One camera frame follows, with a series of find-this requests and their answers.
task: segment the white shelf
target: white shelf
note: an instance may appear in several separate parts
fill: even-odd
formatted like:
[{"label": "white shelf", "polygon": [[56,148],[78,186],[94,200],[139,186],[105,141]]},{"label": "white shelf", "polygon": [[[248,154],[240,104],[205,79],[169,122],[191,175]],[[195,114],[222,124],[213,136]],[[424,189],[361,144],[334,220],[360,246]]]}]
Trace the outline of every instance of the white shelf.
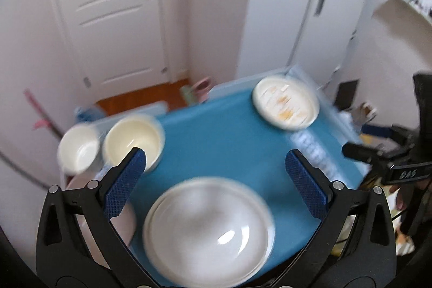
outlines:
[{"label": "white shelf", "polygon": [[401,0],[408,7],[414,10],[418,15],[425,19],[430,25],[432,25],[432,18],[421,11],[421,9],[412,0]]}]

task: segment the blue table surface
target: blue table surface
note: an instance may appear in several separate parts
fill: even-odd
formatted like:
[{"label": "blue table surface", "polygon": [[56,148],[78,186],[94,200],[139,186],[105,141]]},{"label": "blue table surface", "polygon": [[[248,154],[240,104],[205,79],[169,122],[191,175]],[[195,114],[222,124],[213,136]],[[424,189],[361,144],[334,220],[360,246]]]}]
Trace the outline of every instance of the blue table surface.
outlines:
[{"label": "blue table surface", "polygon": [[[251,90],[169,113],[158,118],[166,134],[157,168],[144,174],[130,201],[137,216],[131,251],[161,285],[175,285],[150,264],[143,248],[142,227],[153,203],[170,187],[186,179],[218,176],[242,182],[268,204],[275,221],[273,252],[254,276],[264,274],[290,258],[308,242],[320,221],[313,218],[285,171],[286,153],[296,148],[290,133],[269,125],[256,112]],[[331,156],[350,187],[362,175],[345,159],[341,144],[324,114],[308,131]]]}]

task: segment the round dish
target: round dish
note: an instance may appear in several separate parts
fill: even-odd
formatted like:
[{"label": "round dish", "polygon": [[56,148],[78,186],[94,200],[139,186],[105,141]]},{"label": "round dish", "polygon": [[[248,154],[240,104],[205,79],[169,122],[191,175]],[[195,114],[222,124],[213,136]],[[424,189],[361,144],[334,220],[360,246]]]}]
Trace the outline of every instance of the round dish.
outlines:
[{"label": "round dish", "polygon": [[96,159],[101,142],[98,131],[88,123],[79,123],[65,133],[57,148],[57,161],[62,171],[77,175]]},{"label": "round dish", "polygon": [[152,116],[133,115],[123,118],[108,132],[103,145],[105,162],[118,166],[133,147],[146,153],[146,170],[154,169],[165,145],[161,124]]},{"label": "round dish", "polygon": [[291,131],[310,126],[320,110],[314,93],[291,77],[268,76],[262,79],[252,92],[252,101],[267,122]]},{"label": "round dish", "polygon": [[239,182],[217,177],[184,181],[153,204],[143,227],[152,265],[192,288],[235,287],[255,275],[275,237],[266,203]]},{"label": "round dish", "polygon": [[[71,180],[66,189],[69,190],[83,188],[89,181],[95,179],[95,176],[96,172],[84,172],[80,175],[77,175]],[[90,232],[86,218],[83,215],[76,215],[76,219],[94,261],[96,261],[99,265],[109,268],[92,236],[92,233]],[[137,228],[137,219],[135,217],[135,212],[133,211],[132,205],[127,202],[120,215],[111,219],[111,223],[122,241],[127,246],[129,246]]]}]

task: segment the brown floor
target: brown floor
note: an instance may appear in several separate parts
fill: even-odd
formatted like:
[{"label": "brown floor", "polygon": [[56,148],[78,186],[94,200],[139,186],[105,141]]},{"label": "brown floor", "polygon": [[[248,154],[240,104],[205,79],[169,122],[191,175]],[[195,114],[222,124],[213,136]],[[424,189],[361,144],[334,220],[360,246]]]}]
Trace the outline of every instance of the brown floor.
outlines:
[{"label": "brown floor", "polygon": [[185,84],[189,84],[188,79],[121,94],[116,97],[100,100],[97,104],[105,110],[107,115],[114,115],[141,107],[142,105],[164,100],[168,103],[169,110],[172,111],[186,106],[180,95],[180,88]]}]

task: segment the black cable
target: black cable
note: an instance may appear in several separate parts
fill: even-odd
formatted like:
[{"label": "black cable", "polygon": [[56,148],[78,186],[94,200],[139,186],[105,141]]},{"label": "black cable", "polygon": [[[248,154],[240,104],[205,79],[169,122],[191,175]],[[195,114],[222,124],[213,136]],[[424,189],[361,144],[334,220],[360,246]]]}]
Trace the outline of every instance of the black cable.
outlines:
[{"label": "black cable", "polygon": [[423,197],[424,197],[424,195],[425,195],[426,192],[428,191],[429,186],[430,186],[431,184],[432,184],[432,178],[429,180],[428,185],[427,185],[426,188],[423,190],[423,192],[422,192],[422,196],[419,198],[419,200],[418,200],[417,202],[415,202],[415,203],[409,204],[409,205],[407,206],[406,209],[402,210],[399,214],[397,214],[396,216],[392,217],[391,220],[392,220],[392,221],[396,220],[399,216],[402,216],[405,212],[407,212],[409,208],[411,208],[412,206],[417,205],[419,202],[421,202],[422,199],[423,199]]},{"label": "black cable", "polygon": [[36,186],[38,186],[44,190],[48,190],[50,188],[50,186],[48,186],[47,184],[43,183],[42,181],[39,181],[36,177],[30,175],[28,172],[21,169],[21,167],[19,167],[12,160],[10,160],[5,154],[3,154],[2,151],[0,151],[0,159],[2,159],[5,162],[5,164],[7,164],[17,174],[26,178],[27,180],[29,180],[31,183],[35,184]]}]

